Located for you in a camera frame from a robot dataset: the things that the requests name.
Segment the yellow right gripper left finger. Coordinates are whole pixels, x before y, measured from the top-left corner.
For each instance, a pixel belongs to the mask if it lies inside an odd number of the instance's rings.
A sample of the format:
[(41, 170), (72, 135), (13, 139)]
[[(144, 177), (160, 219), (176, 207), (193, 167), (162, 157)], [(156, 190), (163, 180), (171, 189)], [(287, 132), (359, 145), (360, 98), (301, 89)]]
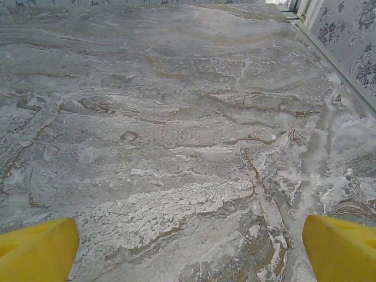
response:
[(78, 247), (73, 218), (0, 234), (0, 282), (67, 282)]

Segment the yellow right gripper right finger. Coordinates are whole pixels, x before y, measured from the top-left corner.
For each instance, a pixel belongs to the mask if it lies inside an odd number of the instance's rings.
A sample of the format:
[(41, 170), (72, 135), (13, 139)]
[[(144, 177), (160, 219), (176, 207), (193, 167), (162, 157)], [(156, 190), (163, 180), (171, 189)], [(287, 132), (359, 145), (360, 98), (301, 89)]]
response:
[(376, 228), (309, 215), (302, 239), (317, 282), (376, 282)]

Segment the aluminium corner post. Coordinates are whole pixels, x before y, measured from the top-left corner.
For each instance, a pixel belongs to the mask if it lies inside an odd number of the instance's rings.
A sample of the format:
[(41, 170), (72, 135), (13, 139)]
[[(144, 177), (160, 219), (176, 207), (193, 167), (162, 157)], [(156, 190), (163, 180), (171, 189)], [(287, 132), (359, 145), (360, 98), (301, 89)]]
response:
[(314, 10), (320, 0), (270, 0), (291, 22), (309, 26)]

